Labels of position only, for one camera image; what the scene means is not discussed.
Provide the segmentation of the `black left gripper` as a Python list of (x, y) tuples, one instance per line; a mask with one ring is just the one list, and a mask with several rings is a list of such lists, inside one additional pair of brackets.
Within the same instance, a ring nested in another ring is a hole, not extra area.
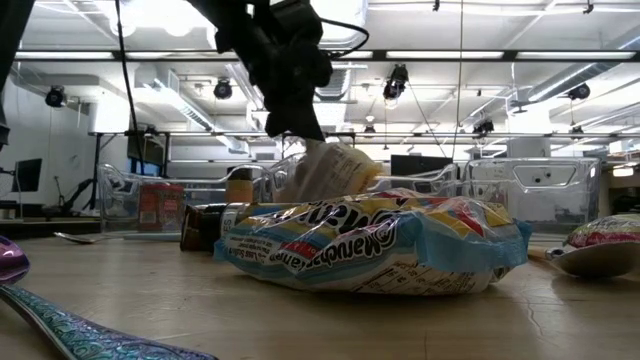
[(309, 0), (218, 0), (223, 23), (217, 51), (234, 51), (264, 96), (265, 132), (324, 141), (313, 107), (315, 89), (331, 77), (329, 57), (319, 49), (321, 19)]

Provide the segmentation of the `yellow chicken ramen packet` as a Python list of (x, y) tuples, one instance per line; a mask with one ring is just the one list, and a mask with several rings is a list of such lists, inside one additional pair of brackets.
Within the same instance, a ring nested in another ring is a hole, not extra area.
[(281, 192), (286, 202), (311, 202), (365, 193), (382, 166), (342, 143), (306, 141), (304, 156)]

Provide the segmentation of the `orange spice jar black lid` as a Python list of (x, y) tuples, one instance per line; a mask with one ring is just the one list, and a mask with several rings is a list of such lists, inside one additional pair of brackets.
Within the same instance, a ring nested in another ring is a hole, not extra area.
[(253, 175), (248, 168), (229, 167), (226, 180), (228, 203), (251, 203), (253, 201)]

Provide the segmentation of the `dark sauce bottle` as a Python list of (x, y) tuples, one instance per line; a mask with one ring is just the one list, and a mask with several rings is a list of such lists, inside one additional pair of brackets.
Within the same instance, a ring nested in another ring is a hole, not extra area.
[(213, 251), (214, 244), (238, 222), (253, 214), (257, 203), (228, 203), (207, 205), (199, 211), (197, 229), (205, 251)]

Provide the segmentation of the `brown snack packet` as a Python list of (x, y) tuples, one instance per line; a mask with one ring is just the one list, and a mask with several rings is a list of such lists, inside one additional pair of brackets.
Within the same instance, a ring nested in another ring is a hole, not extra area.
[(202, 215), (202, 206), (187, 205), (183, 217), (180, 237), (181, 251), (200, 251), (202, 248), (200, 239), (199, 222)]

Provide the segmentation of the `red-lidded spice jar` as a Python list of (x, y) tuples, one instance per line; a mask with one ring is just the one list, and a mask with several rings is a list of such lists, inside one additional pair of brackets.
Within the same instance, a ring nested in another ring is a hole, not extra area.
[(138, 230), (174, 232), (181, 229), (184, 187), (168, 183), (143, 183), (138, 204)]

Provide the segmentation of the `green pink ramen packet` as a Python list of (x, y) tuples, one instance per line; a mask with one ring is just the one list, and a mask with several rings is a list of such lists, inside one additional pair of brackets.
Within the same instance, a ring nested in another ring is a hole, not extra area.
[(619, 214), (596, 219), (572, 231), (565, 245), (583, 248), (608, 243), (640, 243), (640, 214)]

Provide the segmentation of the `clear plastic bin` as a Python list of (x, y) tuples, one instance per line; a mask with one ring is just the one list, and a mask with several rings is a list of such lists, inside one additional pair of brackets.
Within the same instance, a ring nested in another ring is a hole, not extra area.
[[(240, 165), (252, 170), (253, 200), (270, 201), (270, 176), (267, 169)], [(187, 205), (225, 203), (227, 174), (213, 179), (180, 179), (123, 173), (109, 164), (98, 168), (101, 229), (104, 232), (143, 232), (138, 230), (138, 204), (143, 183), (168, 183), (184, 187), (184, 212)]]
[(467, 163), (463, 193), (500, 203), (539, 233), (568, 233), (597, 218), (597, 158), (491, 158)]
[[(270, 169), (270, 195), (275, 202), (286, 202), (281, 195), (285, 182), (293, 175), (293, 169), (304, 153), (291, 155)], [(406, 189), (429, 196), (454, 196), (456, 194), (457, 167), (450, 164), (441, 170), (425, 174), (394, 176), (382, 172), (370, 183), (365, 193), (384, 192), (393, 189)]]

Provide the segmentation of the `blue Maruchan ramen packet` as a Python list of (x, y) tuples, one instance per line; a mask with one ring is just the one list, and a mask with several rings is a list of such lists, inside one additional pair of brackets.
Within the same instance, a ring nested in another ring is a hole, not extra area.
[(498, 203), (392, 189), (250, 215), (214, 257), (298, 290), (466, 294), (525, 264), (531, 234)]

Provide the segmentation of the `black overhead crossbar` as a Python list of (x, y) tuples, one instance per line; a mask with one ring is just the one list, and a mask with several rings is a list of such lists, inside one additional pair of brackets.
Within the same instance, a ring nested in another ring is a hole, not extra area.
[[(14, 56), (20, 62), (109, 62), (126, 59), (132, 62), (232, 62), (238, 57), (213, 50), (128, 51), (115, 50), (22, 50)], [(533, 51), (533, 50), (366, 50), (340, 58), (360, 62), (551, 62), (551, 63), (640, 63), (640, 50), (611, 51)]]

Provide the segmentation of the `iridescent purple spoon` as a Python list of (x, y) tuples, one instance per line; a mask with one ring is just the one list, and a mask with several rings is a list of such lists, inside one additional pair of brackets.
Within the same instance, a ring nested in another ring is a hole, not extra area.
[(0, 236), (0, 299), (15, 310), (64, 360), (219, 360), (94, 323), (17, 285), (30, 270), (26, 253)]

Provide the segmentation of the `silver ventilation duct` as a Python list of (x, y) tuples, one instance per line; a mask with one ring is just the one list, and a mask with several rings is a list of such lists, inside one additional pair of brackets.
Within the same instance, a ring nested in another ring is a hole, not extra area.
[[(310, 3), (321, 18), (361, 28), (366, 24), (368, 0), (310, 0)], [(365, 38), (357, 30), (327, 23), (322, 27), (320, 47), (323, 50), (349, 50)], [(351, 75), (351, 70), (335, 68), (329, 84), (316, 88), (315, 96), (321, 101), (342, 100), (349, 90)]]

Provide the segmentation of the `orange handled spoon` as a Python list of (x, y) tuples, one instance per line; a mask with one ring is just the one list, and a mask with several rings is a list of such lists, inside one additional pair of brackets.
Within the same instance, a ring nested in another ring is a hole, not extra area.
[(640, 267), (640, 243), (605, 243), (574, 250), (530, 245), (528, 256), (575, 277), (613, 278)]

